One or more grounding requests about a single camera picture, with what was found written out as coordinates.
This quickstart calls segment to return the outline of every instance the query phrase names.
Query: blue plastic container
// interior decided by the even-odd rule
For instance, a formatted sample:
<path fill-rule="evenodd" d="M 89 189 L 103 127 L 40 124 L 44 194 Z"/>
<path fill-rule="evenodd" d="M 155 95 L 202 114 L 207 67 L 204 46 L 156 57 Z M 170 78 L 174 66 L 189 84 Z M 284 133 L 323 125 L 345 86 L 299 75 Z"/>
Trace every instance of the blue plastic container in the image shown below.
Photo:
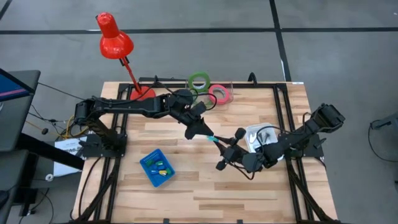
<path fill-rule="evenodd" d="M 166 168 L 169 168 L 171 170 L 171 174 L 167 174 L 166 176 L 162 176 L 160 174 L 151 174 L 151 168 L 147 167 L 146 162 L 152 159 L 154 162 L 157 161 L 163 161 L 163 165 L 166 166 Z M 149 180 L 152 182 L 154 187 L 158 187 L 162 185 L 164 182 L 169 180 L 172 176 L 174 176 L 175 171 L 173 167 L 170 165 L 166 157 L 164 156 L 163 152 L 160 149 L 156 149 L 155 151 L 151 152 L 148 156 L 144 157 L 139 161 L 141 164 L 142 168 L 144 169 L 145 173 L 147 174 Z"/>

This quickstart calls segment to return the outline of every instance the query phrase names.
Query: pink tape roll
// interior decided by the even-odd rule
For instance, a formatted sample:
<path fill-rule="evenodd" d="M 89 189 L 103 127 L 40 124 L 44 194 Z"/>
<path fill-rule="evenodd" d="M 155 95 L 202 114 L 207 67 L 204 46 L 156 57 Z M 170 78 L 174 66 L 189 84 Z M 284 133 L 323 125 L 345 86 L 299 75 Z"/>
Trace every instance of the pink tape roll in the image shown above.
<path fill-rule="evenodd" d="M 217 104 L 219 104 L 219 105 L 226 104 L 229 100 L 229 91 L 222 85 L 217 85 L 217 84 L 212 85 L 209 88 L 209 93 L 214 94 L 215 91 L 218 91 L 223 94 L 223 98 L 217 98 Z M 216 102 L 216 99 L 214 98 L 214 96 L 209 95 L 209 99 L 213 103 Z"/>

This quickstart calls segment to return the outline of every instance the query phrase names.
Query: wooden tabletop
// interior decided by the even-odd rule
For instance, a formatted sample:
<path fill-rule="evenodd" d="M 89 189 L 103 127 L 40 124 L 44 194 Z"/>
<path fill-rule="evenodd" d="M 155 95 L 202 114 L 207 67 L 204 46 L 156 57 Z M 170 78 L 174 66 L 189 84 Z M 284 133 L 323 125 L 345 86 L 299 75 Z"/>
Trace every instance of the wooden tabletop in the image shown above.
<path fill-rule="evenodd" d="M 101 96 L 116 98 L 118 85 L 119 82 L 104 83 Z M 302 125 L 302 115 L 310 112 L 307 94 L 303 84 L 287 83 L 287 86 L 297 128 Z M 162 88 L 156 88 L 155 92 L 158 95 L 166 93 Z M 230 138 L 238 128 L 259 123 L 278 126 L 272 89 L 235 88 L 233 92 L 233 102 L 217 105 L 203 114 L 215 135 Z M 288 124 L 282 93 L 280 98 L 285 124 Z M 101 120 L 110 126 L 112 117 L 106 114 Z M 216 163 L 221 158 L 215 145 L 203 136 L 186 140 L 184 132 L 185 126 L 169 116 L 150 119 L 138 114 L 129 115 L 128 144 L 121 161 L 112 222 L 162 223 L 163 218 L 169 218 L 172 223 L 236 223 L 237 219 L 246 223 L 295 222 L 284 161 L 258 172 L 254 180 L 247 180 L 230 166 L 223 171 L 216 170 Z M 246 148 L 245 140 L 242 139 L 239 145 Z M 154 188 L 139 161 L 158 148 L 176 175 Z M 81 188 L 95 160 L 92 158 L 85 162 L 73 217 L 77 217 Z M 337 218 L 325 168 L 314 158 L 303 158 L 303 164 L 310 193 L 326 214 Z M 103 159 L 97 163 L 88 180 L 82 210 L 98 191 L 102 169 Z M 299 197 L 302 216 L 306 218 L 300 193 Z M 105 195 L 102 218 L 107 202 L 108 195 Z"/>

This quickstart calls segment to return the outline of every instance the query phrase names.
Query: gray floor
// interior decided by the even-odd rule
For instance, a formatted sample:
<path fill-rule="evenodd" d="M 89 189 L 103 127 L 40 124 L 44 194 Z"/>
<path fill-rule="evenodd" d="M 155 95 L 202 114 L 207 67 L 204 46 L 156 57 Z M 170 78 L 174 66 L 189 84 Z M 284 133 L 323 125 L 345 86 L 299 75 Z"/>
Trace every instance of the gray floor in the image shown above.
<path fill-rule="evenodd" d="M 0 0 L 0 7 L 5 3 Z M 282 28 L 398 27 L 398 2 L 278 0 Z M 182 27 L 273 27 L 268 1 L 137 0 L 49 1 L 13 0 L 0 30 L 98 29 L 94 17 L 112 12 L 123 29 Z M 282 81 L 277 41 L 261 34 L 134 34 L 129 57 L 138 77 L 186 78 L 204 70 L 213 80 Z M 283 34 L 293 81 L 305 82 L 314 110 L 334 104 L 347 118 L 324 145 L 330 187 L 339 219 L 351 223 L 396 223 L 398 164 L 379 160 L 368 146 L 369 122 L 398 110 L 398 33 Z M 117 61 L 104 59 L 100 35 L 0 35 L 0 67 L 39 69 L 40 81 L 78 96 L 99 95 L 104 81 L 128 81 Z M 34 105 L 44 117 L 68 119 L 77 101 L 42 86 Z M 43 127 L 45 123 L 28 120 Z M 24 132 L 45 141 L 51 135 L 26 126 Z M 397 136 L 387 127 L 371 133 L 380 155 L 398 160 Z M 51 184 L 54 222 L 68 220 L 79 175 Z M 36 183 L 46 187 L 47 183 Z M 18 207 L 9 222 L 17 223 Z M 47 223 L 48 202 L 22 223 Z"/>

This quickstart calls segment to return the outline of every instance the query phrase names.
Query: white container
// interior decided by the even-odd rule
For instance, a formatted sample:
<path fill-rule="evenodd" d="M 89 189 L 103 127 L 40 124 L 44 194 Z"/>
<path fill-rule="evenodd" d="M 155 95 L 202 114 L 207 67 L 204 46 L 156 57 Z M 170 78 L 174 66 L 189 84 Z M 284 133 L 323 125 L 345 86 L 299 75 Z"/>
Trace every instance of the white container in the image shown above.
<path fill-rule="evenodd" d="M 246 128 L 246 144 L 248 145 L 249 152 L 256 152 L 256 148 L 260 147 L 261 145 L 266 145 L 270 143 L 275 143 L 278 142 L 278 138 L 275 134 L 274 128 L 264 128 L 263 130 L 260 131 L 259 133 L 259 139 L 261 142 L 261 145 L 259 141 L 257 140 L 257 132 L 266 126 L 272 126 L 270 123 L 262 123 L 262 124 L 255 124 L 252 126 L 248 126 Z M 278 161 L 283 159 L 284 157 L 281 156 L 278 158 Z"/>

